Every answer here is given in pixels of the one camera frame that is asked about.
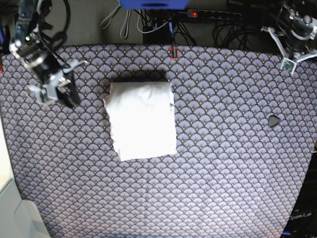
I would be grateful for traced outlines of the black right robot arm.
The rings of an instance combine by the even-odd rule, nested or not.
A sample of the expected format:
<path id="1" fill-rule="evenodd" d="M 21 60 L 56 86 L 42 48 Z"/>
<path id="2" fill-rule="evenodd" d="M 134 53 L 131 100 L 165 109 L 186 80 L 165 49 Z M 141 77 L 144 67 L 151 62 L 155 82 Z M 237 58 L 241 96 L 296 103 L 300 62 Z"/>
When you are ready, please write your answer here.
<path id="1" fill-rule="evenodd" d="M 57 54 L 67 39 L 71 10 L 68 1 L 64 1 L 66 21 L 62 31 L 52 37 L 44 33 L 52 30 L 46 22 L 51 11 L 50 0 L 23 0 L 18 9 L 15 33 L 9 43 L 10 52 L 22 62 L 26 69 L 32 70 L 39 80 L 39 86 L 28 85 L 41 105 L 58 102 L 68 108 L 80 104 L 75 85 L 73 70 L 81 61 L 67 63 Z"/>

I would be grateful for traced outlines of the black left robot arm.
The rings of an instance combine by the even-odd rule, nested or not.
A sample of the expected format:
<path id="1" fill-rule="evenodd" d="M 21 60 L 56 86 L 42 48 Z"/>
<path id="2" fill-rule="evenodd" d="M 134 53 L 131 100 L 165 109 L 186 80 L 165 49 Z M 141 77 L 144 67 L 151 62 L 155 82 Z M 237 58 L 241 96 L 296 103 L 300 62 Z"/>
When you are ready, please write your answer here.
<path id="1" fill-rule="evenodd" d="M 275 22 L 284 35 L 284 46 L 291 59 L 317 48 L 317 2 L 283 0 Z"/>

